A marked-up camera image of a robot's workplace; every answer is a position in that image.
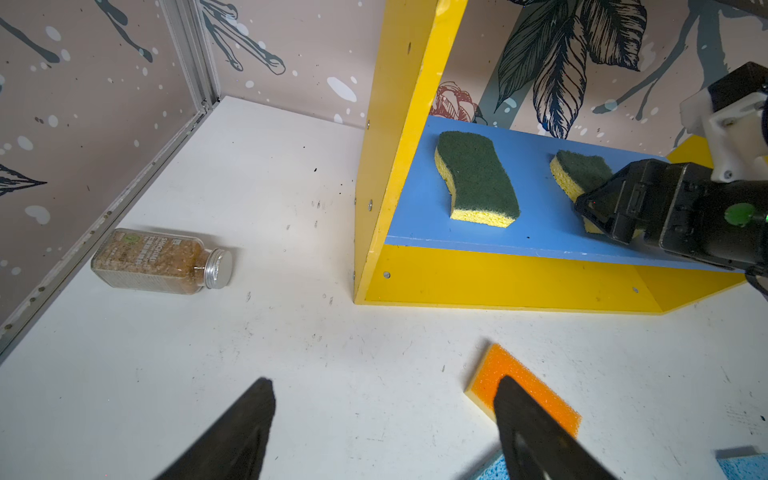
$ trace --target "orange sponge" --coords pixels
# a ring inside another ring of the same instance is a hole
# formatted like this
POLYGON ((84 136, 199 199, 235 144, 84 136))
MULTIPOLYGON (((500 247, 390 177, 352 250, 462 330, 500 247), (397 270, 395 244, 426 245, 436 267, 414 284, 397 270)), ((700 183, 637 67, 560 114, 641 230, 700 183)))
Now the orange sponge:
POLYGON ((464 393, 495 422, 493 399, 498 383, 509 375, 533 397, 566 432, 578 434, 581 415, 497 343, 491 345, 464 393))

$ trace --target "red flower drawing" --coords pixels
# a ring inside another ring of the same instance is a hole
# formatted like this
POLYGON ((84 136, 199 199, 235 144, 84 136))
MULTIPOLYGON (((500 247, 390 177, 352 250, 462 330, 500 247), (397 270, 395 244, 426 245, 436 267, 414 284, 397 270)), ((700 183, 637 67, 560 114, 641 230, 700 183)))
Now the red flower drawing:
POLYGON ((469 123, 480 123, 478 120, 486 123, 480 107, 472 101, 469 92, 462 90, 452 81, 444 81, 440 84, 429 114, 469 123))

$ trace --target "floral wallpaper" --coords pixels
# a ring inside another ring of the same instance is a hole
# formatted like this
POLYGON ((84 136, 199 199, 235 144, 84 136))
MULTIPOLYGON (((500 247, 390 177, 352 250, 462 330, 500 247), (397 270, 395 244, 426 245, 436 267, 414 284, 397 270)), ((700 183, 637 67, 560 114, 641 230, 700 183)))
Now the floral wallpaper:
POLYGON ((197 0, 221 95, 366 125, 386 0, 197 0))
POLYGON ((159 1, 0 2, 0 45, 3 326, 197 109, 159 1))
POLYGON ((666 155, 689 136, 680 102, 768 65, 767 42, 714 0, 470 0, 431 113, 666 155))

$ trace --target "blue shelf board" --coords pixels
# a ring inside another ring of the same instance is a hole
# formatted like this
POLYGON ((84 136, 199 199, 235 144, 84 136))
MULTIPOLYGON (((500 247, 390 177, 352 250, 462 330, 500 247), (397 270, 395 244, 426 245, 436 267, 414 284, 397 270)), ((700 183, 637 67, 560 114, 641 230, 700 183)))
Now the blue shelf board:
POLYGON ((725 271, 648 247, 641 238, 626 247, 605 235, 586 233, 573 203, 554 181, 549 162, 559 150, 603 157, 614 172, 630 162, 662 157, 582 144, 549 136, 430 116, 400 195, 387 245, 427 247, 600 263, 725 271), (515 188, 520 217, 509 227, 452 220, 451 194, 435 167, 444 131, 485 135, 515 188))

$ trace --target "sponge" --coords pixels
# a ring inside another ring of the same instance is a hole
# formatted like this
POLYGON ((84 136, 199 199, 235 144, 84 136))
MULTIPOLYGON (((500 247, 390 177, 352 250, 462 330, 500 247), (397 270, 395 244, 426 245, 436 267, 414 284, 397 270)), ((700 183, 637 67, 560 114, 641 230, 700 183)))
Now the sponge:
POLYGON ((451 218, 508 227, 520 217, 518 198, 493 142, 461 131, 440 134, 435 165, 451 192, 451 218))
POLYGON ((566 432, 576 437, 581 415, 497 343, 485 352, 464 393, 495 422, 493 399, 505 376, 512 377, 566 432))
MULTIPOLYGON (((614 174, 603 157, 587 157, 567 150, 558 152, 550 162, 549 169, 554 175, 554 180, 572 202, 575 202, 579 195, 600 187, 614 174)), ((602 233, 586 218, 584 228, 588 233, 602 233)))

